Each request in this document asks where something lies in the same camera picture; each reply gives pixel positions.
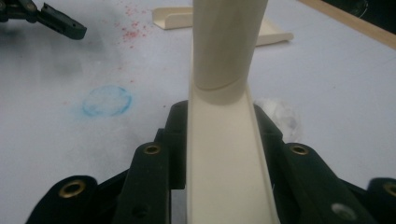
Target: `blue ink stain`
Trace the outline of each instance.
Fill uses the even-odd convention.
[[[132,102],[131,94],[118,86],[103,86],[90,92],[82,103],[89,117],[113,117],[123,114]]]

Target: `white surface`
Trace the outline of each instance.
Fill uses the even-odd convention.
[[[88,33],[74,41],[40,24],[0,23],[0,223],[23,223],[65,177],[103,182],[127,169],[169,106],[188,98],[191,30],[165,32],[149,10],[191,1],[47,3]],[[270,0],[265,15],[294,39],[255,50],[253,98],[295,106],[302,143],[345,180],[365,188],[376,176],[396,178],[395,50],[294,0]],[[131,93],[131,108],[85,117],[83,101],[106,85]],[[184,202],[176,192],[174,223],[185,223]]]
[[[303,139],[300,114],[288,103],[279,99],[261,98],[254,101],[283,134],[283,142],[296,143]]]

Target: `cream plastic piece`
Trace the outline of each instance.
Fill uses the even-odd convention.
[[[152,11],[152,20],[164,30],[192,26],[192,7],[158,7]],[[275,44],[293,39],[292,33],[286,33],[264,17],[256,46]]]
[[[164,30],[192,26],[192,7],[158,7],[152,11],[152,21]]]
[[[275,44],[281,41],[289,41],[294,38],[292,33],[285,33],[268,19],[262,20],[259,37],[256,46]]]
[[[262,0],[194,0],[189,224],[279,223],[247,85],[265,7]]]

